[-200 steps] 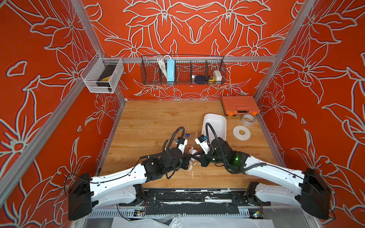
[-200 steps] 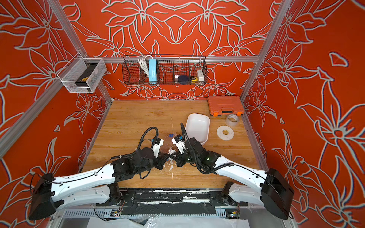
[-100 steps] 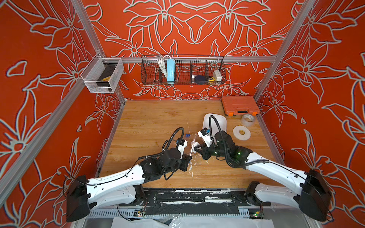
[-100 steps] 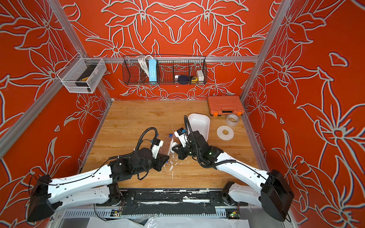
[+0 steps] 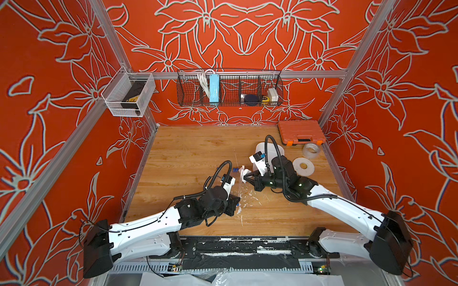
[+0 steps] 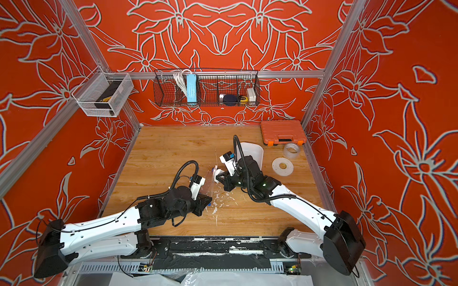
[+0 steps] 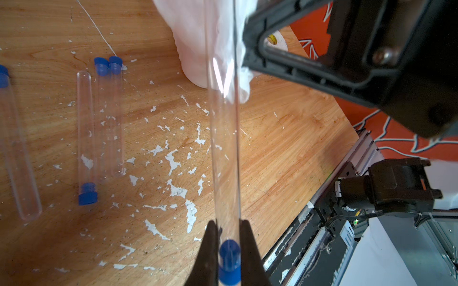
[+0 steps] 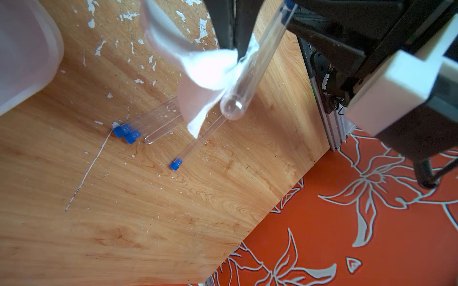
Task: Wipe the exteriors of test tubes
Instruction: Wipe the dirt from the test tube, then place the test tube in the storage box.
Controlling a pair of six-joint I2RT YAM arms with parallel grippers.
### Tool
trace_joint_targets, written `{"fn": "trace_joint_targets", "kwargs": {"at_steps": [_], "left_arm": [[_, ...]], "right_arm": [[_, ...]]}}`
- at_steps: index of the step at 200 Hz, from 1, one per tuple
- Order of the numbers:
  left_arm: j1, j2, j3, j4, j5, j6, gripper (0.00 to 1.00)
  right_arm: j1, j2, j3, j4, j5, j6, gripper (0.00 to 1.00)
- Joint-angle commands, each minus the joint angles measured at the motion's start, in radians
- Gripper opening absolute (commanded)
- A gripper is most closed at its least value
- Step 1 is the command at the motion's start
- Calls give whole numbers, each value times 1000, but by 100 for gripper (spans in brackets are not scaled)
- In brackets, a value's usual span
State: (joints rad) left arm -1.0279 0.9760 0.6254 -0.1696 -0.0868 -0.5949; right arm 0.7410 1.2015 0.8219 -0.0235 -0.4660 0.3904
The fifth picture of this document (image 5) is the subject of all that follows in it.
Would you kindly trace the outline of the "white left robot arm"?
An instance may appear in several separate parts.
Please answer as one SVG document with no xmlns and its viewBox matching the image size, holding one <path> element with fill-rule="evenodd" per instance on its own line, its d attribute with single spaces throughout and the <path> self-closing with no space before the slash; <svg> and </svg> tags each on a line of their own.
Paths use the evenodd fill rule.
<svg viewBox="0 0 458 286">
<path fill-rule="evenodd" d="M 233 216 L 240 198 L 230 190 L 230 185 L 216 186 L 200 194 L 176 197 L 175 204 L 163 212 L 127 223 L 94 223 L 81 241 L 83 277 L 104 274 L 117 262 L 163 256 L 177 247 L 174 233 L 203 222 L 210 226 L 221 215 Z"/>
</svg>

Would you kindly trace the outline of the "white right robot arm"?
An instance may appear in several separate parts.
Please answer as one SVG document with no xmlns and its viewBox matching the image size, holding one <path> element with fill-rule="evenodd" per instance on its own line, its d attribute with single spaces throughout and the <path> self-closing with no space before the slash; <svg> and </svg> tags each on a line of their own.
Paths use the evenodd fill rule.
<svg viewBox="0 0 458 286">
<path fill-rule="evenodd" d="M 243 179 L 261 192 L 270 187 L 281 189 L 286 200 L 324 211 L 355 229 L 354 233 L 316 228 L 308 238 L 307 250 L 312 257 L 330 253 L 347 254 L 372 261 L 392 275 L 403 275 L 413 241 L 403 218 L 396 212 L 381 213 L 360 206 L 320 185 L 299 176 L 290 160 L 276 156 L 267 163 L 265 154 L 250 156 L 256 170 Z"/>
</svg>

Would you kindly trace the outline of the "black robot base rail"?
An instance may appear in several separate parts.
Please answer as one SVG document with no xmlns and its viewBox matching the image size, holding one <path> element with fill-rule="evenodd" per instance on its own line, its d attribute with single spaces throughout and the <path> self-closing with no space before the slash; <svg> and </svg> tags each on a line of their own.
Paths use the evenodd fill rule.
<svg viewBox="0 0 458 286">
<path fill-rule="evenodd" d="M 169 260 L 182 270 L 233 269 L 316 272 L 340 255 L 310 254 L 307 237 L 183 236 L 166 254 L 149 262 Z M 312 270 L 305 263 L 312 263 Z"/>
</svg>

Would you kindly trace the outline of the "white wipe tissue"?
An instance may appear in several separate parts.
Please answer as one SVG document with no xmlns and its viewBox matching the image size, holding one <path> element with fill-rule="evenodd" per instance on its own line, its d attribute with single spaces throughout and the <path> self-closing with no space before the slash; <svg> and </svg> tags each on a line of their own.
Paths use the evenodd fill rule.
<svg viewBox="0 0 458 286">
<path fill-rule="evenodd" d="M 251 170 L 245 168 L 245 166 L 243 165 L 243 166 L 240 168 L 239 172 L 240 172 L 240 181 L 241 181 L 241 183 L 243 183 L 243 184 L 247 183 L 247 180 L 245 179 L 245 176 L 246 176 L 247 174 L 250 174 L 250 173 L 251 173 Z"/>
</svg>

